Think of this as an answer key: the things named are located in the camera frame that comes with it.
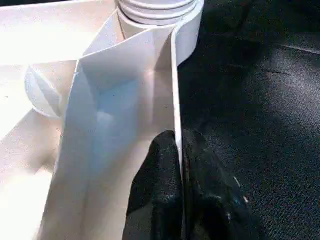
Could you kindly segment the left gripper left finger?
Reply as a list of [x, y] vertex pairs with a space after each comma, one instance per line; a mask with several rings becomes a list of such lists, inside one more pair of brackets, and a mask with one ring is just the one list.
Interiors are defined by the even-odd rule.
[[175, 133], [166, 130], [150, 144], [128, 200], [124, 240], [179, 240], [183, 184]]

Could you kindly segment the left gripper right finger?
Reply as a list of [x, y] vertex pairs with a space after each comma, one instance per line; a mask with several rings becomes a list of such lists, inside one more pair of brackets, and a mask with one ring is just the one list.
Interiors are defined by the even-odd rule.
[[184, 130], [182, 144], [187, 239], [259, 240], [259, 219], [206, 138]]

